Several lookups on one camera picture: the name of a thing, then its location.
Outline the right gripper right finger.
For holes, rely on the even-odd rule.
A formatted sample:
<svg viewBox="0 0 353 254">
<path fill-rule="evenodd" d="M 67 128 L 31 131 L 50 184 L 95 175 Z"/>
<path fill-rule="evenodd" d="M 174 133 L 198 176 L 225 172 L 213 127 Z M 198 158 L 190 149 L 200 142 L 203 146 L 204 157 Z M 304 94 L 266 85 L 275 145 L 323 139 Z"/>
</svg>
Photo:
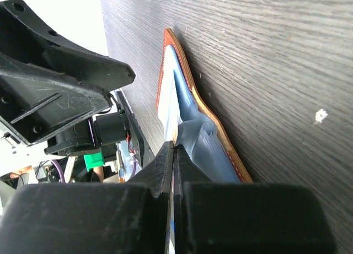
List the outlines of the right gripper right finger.
<svg viewBox="0 0 353 254">
<path fill-rule="evenodd" d="M 335 253 L 321 205 L 302 186 L 212 181 L 174 149 L 176 253 Z"/>
</svg>

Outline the brown leather card holder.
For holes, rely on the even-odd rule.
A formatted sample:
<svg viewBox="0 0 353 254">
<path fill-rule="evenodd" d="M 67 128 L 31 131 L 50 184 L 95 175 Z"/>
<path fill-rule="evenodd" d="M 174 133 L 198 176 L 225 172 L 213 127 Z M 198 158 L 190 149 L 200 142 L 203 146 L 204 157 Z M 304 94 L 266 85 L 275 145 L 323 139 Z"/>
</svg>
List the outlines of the brown leather card holder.
<svg viewBox="0 0 353 254">
<path fill-rule="evenodd" d="M 163 31 L 163 52 L 167 45 L 172 45 L 176 49 L 186 81 L 183 89 L 182 105 L 180 106 L 183 122 L 178 126 L 178 139 L 174 144 L 182 145 L 192 163 L 210 179 L 216 182 L 251 183 L 253 180 L 232 145 L 220 119 L 202 100 L 196 88 L 185 52 L 170 28 Z"/>
</svg>

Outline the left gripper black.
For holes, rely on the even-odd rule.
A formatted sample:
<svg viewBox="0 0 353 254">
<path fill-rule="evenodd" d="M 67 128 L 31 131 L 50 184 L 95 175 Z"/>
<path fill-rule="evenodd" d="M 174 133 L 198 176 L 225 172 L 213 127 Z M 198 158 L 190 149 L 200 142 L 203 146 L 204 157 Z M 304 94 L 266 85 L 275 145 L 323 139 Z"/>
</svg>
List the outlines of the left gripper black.
<svg viewBox="0 0 353 254">
<path fill-rule="evenodd" d="M 23 0 L 1 2 L 1 131 L 47 155 L 82 156 L 125 140 L 124 110 L 109 93 L 131 84 L 127 64 L 64 38 Z"/>
</svg>

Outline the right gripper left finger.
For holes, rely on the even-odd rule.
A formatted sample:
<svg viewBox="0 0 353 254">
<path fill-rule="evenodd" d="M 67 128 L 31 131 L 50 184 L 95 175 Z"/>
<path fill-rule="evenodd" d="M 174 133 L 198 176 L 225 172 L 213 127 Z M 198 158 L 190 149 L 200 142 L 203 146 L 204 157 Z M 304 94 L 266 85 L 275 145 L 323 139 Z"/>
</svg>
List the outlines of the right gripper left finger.
<svg viewBox="0 0 353 254">
<path fill-rule="evenodd" d="M 1 253 L 167 253 L 174 145 L 124 184 L 27 185 L 1 218 Z"/>
</svg>

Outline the blue white credit card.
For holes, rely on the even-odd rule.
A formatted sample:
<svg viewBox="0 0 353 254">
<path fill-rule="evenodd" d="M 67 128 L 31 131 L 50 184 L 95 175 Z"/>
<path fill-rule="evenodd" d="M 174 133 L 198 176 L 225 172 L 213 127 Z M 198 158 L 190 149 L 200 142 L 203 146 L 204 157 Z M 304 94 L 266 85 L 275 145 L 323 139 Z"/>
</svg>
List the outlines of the blue white credit card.
<svg viewBox="0 0 353 254">
<path fill-rule="evenodd" d="M 177 142 L 178 126 L 183 122 L 180 106 L 185 85 L 176 49 L 167 45 L 163 52 L 157 116 L 164 128 L 164 139 L 173 143 Z"/>
</svg>

